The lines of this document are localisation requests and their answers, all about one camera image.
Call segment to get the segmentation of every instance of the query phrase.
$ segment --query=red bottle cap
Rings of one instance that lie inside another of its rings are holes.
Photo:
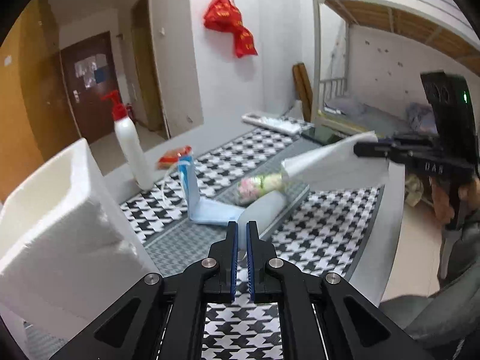
[[[112,100],[113,102],[112,117],[114,121],[123,119],[124,117],[128,117],[127,108],[121,102],[120,93],[118,90],[114,90],[106,94],[105,96],[102,97],[102,100]]]

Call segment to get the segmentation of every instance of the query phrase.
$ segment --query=white bottle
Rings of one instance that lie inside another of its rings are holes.
[[[120,101],[119,91],[112,91],[102,100],[113,101],[112,116],[115,122],[115,134],[138,186],[144,191],[151,190],[154,186],[153,172],[140,146],[135,125],[129,118],[125,105]]]

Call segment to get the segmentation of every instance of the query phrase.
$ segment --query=white remote control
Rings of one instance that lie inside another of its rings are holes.
[[[287,120],[276,119],[273,117],[260,116],[253,113],[245,114],[241,118],[245,123],[268,128],[269,130],[281,132],[285,135],[297,135],[302,130],[302,127],[296,123],[292,123]]]

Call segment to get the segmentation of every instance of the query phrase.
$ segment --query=screw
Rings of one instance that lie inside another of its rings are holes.
[[[330,284],[340,283],[340,275],[335,272],[330,272],[325,276],[325,280]]]
[[[271,259],[268,264],[272,267],[272,268],[280,268],[283,266],[283,261],[281,259]]]
[[[148,274],[147,276],[145,276],[145,279],[143,280],[148,285],[157,284],[158,281],[160,280],[160,276],[157,274]]]
[[[202,260],[202,266],[205,268],[213,268],[217,265],[217,260],[211,257],[207,257],[206,259]]]

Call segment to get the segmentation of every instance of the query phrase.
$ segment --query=floor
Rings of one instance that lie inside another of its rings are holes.
[[[139,124],[136,124],[135,127],[137,128],[138,137],[140,139],[140,146],[144,152],[165,141],[165,139],[160,137],[157,133],[152,132]],[[93,142],[90,145],[90,150],[92,151],[93,157],[95,158],[95,161],[97,161],[98,167],[103,175],[106,175],[125,163],[125,157],[123,156],[123,152],[114,132]]]
[[[414,208],[405,204],[397,254],[383,300],[405,294],[427,296],[438,291],[441,244],[441,226],[433,208],[423,202]]]

